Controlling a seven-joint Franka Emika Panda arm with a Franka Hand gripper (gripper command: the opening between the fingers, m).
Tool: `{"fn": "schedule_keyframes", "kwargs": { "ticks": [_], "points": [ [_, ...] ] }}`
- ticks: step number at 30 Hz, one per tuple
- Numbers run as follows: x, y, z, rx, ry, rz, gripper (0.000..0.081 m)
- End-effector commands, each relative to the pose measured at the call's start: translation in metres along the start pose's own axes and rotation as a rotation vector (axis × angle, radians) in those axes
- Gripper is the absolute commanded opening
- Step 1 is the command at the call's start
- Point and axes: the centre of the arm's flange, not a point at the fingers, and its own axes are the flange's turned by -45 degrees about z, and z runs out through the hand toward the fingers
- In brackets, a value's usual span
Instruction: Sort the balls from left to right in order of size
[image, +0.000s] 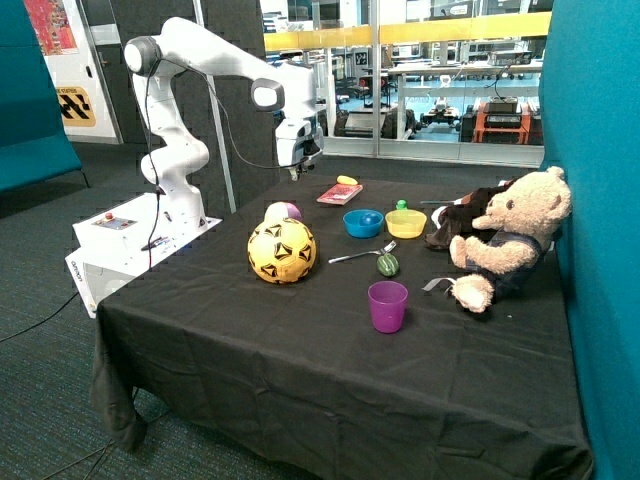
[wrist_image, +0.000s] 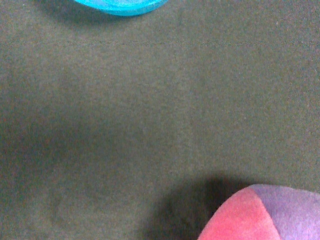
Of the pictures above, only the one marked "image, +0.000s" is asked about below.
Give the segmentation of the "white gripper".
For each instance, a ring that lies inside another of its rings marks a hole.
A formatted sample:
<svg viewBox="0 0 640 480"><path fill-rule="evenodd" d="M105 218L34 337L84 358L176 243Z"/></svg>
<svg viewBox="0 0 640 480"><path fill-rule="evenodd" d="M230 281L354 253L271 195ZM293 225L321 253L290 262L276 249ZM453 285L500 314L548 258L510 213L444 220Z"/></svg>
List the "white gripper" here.
<svg viewBox="0 0 640 480"><path fill-rule="evenodd" d="M275 130L278 165L289 169L292 181L298 171L307 173L320 159L324 147L323 129L315 118L285 118Z"/></svg>

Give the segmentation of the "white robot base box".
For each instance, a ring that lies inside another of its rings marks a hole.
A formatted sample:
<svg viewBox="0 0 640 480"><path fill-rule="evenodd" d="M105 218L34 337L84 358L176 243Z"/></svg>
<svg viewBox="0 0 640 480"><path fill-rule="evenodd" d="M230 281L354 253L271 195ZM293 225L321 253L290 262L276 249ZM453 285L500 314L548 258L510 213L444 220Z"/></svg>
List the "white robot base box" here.
<svg viewBox="0 0 640 480"><path fill-rule="evenodd" d="M89 317L96 316L103 299L220 222L201 210L180 216L166 196L145 193L74 224L79 248L66 257L66 264ZM170 240L141 250L158 237Z"/></svg>

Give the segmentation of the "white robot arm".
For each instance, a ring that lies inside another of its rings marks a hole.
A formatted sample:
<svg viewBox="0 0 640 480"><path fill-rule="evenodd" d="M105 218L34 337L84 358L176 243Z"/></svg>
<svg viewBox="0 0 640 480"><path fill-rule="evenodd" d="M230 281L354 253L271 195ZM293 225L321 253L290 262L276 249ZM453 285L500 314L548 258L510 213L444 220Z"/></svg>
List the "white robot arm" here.
<svg viewBox="0 0 640 480"><path fill-rule="evenodd" d="M156 36L140 36L124 48L143 119L164 147L147 154L141 167L162 192L164 212L178 232L199 232L207 223L200 191L189 174L209 161L209 150L182 121L172 78L191 70L203 75L251 80L251 97L260 111L280 111L275 130L277 159L293 178L315 164L324 146L316 114L315 74L309 66L278 67L247 53L209 30L183 18L167 20Z"/></svg>

